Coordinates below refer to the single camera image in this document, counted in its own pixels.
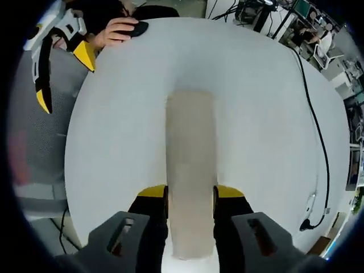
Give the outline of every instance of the desk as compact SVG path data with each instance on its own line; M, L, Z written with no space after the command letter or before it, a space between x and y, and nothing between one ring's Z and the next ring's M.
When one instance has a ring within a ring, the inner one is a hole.
M218 183L244 192L255 211L308 251L336 215L348 176L349 130L340 96L302 62L330 163L331 210L319 228L299 232L316 179L311 222L321 218L326 170L296 56L238 26L163 18L151 20L142 36L105 48L78 95L65 183L81 243L115 212L128 210L139 191L166 183L166 98L203 90L215 100Z

